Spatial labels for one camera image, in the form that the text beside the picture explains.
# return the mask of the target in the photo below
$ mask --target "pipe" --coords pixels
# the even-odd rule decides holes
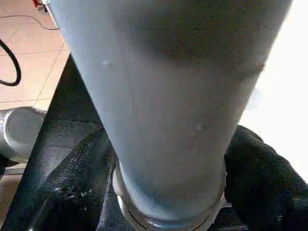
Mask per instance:
[[[196,229],[216,211],[225,150],[290,4],[51,1],[137,229]]]

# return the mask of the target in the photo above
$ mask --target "black fabric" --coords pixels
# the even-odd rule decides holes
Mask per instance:
[[[106,143],[106,137],[89,138],[89,134],[94,134],[98,129],[103,129],[101,121],[79,72],[69,57],[2,231],[23,231],[29,225],[37,227],[36,230],[55,231],[133,230],[120,212],[112,187],[115,154],[112,149],[104,152],[104,148],[96,146],[100,142]],[[84,139],[89,146],[82,149],[82,152],[76,152],[84,147]],[[87,150],[90,149],[97,158],[101,158],[102,162],[95,162],[98,167],[102,167],[102,172],[93,174],[96,171],[91,170],[91,165],[83,165],[83,161],[79,160],[77,165],[70,167],[71,172],[64,174],[76,155],[80,157],[83,154],[85,161],[92,163],[93,160],[87,160],[90,154]],[[88,197],[91,195],[89,190],[96,184],[102,190],[96,191],[98,196],[91,200]],[[75,201],[71,198],[76,196],[74,192],[84,195],[85,191],[87,196],[81,196],[85,200]],[[239,221],[232,208],[224,208],[211,230],[230,229],[246,230],[246,226]]]
[[[225,155],[226,200],[251,230],[308,230],[308,187],[290,163],[238,126]]]

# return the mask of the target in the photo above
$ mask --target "floor tile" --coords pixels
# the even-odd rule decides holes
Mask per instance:
[[[50,22],[51,17],[47,12],[39,11],[33,4],[31,0],[0,0],[0,5],[2,11],[0,11],[0,16],[7,15],[29,15],[37,18],[41,22]],[[15,24],[27,24],[31,22],[32,19],[25,19],[22,17],[6,18],[1,19],[0,25],[15,25]]]
[[[53,28],[53,22],[45,23]],[[64,43],[60,30],[49,31],[37,23],[18,25],[19,28],[7,43],[14,54],[59,51]]]
[[[21,83],[16,87],[0,85],[0,102],[36,100],[47,80],[59,51],[20,54],[16,58],[22,70]],[[8,56],[0,56],[0,76],[15,80],[15,68]]]
[[[2,41],[4,41],[5,43],[8,43],[17,29],[18,29],[18,26],[16,26],[16,25],[1,26],[1,24],[0,24],[0,39]]]
[[[37,100],[34,107],[41,111],[47,111],[50,103],[51,103],[51,99]]]
[[[35,100],[0,103],[0,110],[6,110],[16,107],[34,107],[35,103]]]
[[[54,63],[52,70],[48,76],[48,79],[43,87],[39,99],[51,99],[54,91],[58,85],[59,79],[65,67],[69,51],[61,51],[56,62]]]
[[[0,181],[0,227],[9,211],[22,175],[4,176]]]

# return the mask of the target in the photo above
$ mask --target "black cable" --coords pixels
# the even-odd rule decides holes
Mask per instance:
[[[14,17],[25,17],[25,18],[32,18],[33,20],[37,21],[38,24],[44,28],[45,30],[59,30],[60,28],[48,28],[43,26],[43,24],[40,22],[40,20],[36,19],[35,17],[29,16],[29,15],[8,15],[8,16],[1,16],[0,18],[14,18]]]
[[[21,69],[20,65],[13,54],[13,52],[8,48],[8,46],[0,39],[0,46],[7,52],[9,57],[11,58],[12,62],[14,63],[15,69],[16,69],[16,80],[14,82],[6,82],[0,79],[0,84],[3,84],[5,86],[14,87],[17,86],[20,83],[21,80]]]

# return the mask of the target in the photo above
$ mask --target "beige floor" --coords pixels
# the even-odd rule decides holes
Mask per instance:
[[[44,26],[53,28],[50,16],[39,12],[32,0],[0,0],[0,16],[30,15]],[[47,110],[54,94],[69,50],[61,31],[48,31],[29,18],[0,19],[0,39],[14,52],[22,69],[17,87],[0,85],[0,110],[33,106]],[[15,68],[0,49],[0,79],[14,81]],[[21,176],[6,176],[0,183],[0,227],[5,219]]]

